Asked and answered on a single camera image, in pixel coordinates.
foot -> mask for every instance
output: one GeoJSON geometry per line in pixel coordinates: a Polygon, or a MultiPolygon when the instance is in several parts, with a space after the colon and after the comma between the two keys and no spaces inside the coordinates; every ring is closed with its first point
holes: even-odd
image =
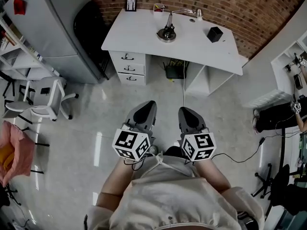
{"type": "Polygon", "coordinates": [[[253,115],[254,115],[254,117],[256,117],[256,118],[259,118],[260,113],[259,113],[259,111],[258,111],[257,109],[254,109],[254,110],[253,110],[253,115]]]}
{"type": "Polygon", "coordinates": [[[255,131],[255,134],[258,134],[258,130],[256,129],[256,124],[257,124],[258,119],[256,117],[253,118],[252,124],[253,124],[253,129],[255,131]]]}

white cube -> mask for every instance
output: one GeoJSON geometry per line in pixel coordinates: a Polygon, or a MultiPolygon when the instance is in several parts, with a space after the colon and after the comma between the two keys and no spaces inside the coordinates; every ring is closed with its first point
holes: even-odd
{"type": "Polygon", "coordinates": [[[118,156],[139,161],[149,149],[150,143],[145,133],[117,129],[112,147],[118,156]]]}
{"type": "Polygon", "coordinates": [[[182,148],[191,161],[210,159],[216,149],[213,133],[185,135],[182,148]]]}

white cable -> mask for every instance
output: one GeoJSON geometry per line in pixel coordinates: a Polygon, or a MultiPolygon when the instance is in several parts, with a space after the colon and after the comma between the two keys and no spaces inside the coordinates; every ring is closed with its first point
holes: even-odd
{"type": "Polygon", "coordinates": [[[185,75],[186,62],[183,61],[183,106],[186,106],[186,75],[185,75]]]}

desk drawer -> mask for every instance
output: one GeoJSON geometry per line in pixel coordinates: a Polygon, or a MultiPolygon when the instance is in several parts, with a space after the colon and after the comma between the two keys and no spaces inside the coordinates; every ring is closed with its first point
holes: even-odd
{"type": "Polygon", "coordinates": [[[125,73],[118,73],[118,76],[121,83],[145,85],[145,76],[125,74],[125,73]]]}
{"type": "Polygon", "coordinates": [[[145,54],[129,53],[121,51],[109,51],[114,65],[117,64],[142,64],[145,65],[145,54]]]}
{"type": "Polygon", "coordinates": [[[117,72],[144,75],[144,65],[141,64],[120,64],[115,65],[115,69],[117,72]]]}

white shirt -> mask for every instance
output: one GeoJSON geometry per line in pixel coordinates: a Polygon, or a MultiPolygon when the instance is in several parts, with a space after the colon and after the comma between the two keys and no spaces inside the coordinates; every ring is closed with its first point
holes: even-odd
{"type": "Polygon", "coordinates": [[[264,228],[261,206],[244,189],[219,194],[198,176],[192,163],[177,157],[146,158],[134,173],[115,212],[93,206],[88,212],[89,230],[162,230],[179,226],[203,226],[213,230],[241,230],[237,212],[246,211],[264,228]]]}

